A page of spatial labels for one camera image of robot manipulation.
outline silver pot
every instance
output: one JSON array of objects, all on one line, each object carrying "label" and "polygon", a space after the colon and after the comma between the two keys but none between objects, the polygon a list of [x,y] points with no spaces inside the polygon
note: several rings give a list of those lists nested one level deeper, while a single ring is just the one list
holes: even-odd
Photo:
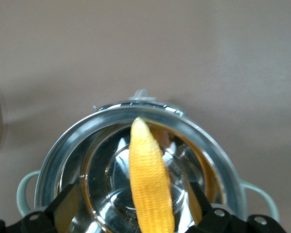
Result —
[{"label": "silver pot", "polygon": [[261,194],[278,220],[274,201],[263,190],[242,181],[221,147],[184,112],[149,98],[139,90],[129,101],[109,104],[68,129],[49,151],[41,171],[27,175],[17,191],[17,205],[30,212],[25,190],[39,174],[35,208],[48,206],[69,183],[80,187],[80,210],[69,232],[140,232],[129,185],[129,133],[135,118],[149,124],[163,151],[172,183],[176,231],[194,222],[185,183],[199,182],[211,203],[224,205],[246,219],[245,189]]}]

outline bolt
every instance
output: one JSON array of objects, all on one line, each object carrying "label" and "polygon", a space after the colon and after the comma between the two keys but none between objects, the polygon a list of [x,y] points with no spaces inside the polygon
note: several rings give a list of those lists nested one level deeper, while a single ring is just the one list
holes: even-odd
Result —
[{"label": "bolt", "polygon": [[221,209],[216,209],[216,210],[214,211],[214,213],[215,213],[217,216],[219,216],[219,217],[224,217],[224,216],[225,216],[224,211],[221,210]]},{"label": "bolt", "polygon": [[265,220],[265,218],[260,217],[260,216],[255,217],[254,220],[257,223],[262,224],[262,225],[266,225],[267,224],[267,221]]}]

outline corn cob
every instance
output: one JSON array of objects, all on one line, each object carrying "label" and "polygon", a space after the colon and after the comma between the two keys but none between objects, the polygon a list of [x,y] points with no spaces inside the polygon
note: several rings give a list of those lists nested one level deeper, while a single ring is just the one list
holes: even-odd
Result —
[{"label": "corn cob", "polygon": [[162,152],[147,124],[136,118],[131,126],[129,173],[133,203],[142,233],[173,233],[169,174]]}]

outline light green handle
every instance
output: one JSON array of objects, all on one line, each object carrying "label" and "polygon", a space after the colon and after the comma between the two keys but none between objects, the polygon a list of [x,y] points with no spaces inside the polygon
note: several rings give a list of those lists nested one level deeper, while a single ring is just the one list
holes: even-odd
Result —
[{"label": "light green handle", "polygon": [[34,171],[26,175],[19,183],[16,193],[16,202],[18,211],[24,217],[32,210],[30,209],[26,199],[26,188],[32,177],[40,174],[40,171]]},{"label": "light green handle", "polygon": [[241,180],[241,184],[242,184],[242,186],[244,188],[250,189],[250,190],[258,193],[261,197],[263,197],[263,199],[266,201],[266,204],[267,204],[268,209],[270,211],[271,217],[273,219],[275,219],[277,222],[279,222],[279,212],[278,212],[278,208],[276,206],[276,203],[272,199],[272,197],[270,195],[268,195],[268,193],[266,193],[263,189],[255,186],[252,183],[249,183],[247,181]]}]

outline gray surface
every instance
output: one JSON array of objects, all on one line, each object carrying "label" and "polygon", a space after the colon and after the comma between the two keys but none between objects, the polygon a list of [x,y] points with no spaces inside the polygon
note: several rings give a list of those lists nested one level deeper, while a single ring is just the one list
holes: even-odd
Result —
[{"label": "gray surface", "polygon": [[0,218],[68,127],[139,88],[182,106],[291,233],[291,0],[0,0]]}]

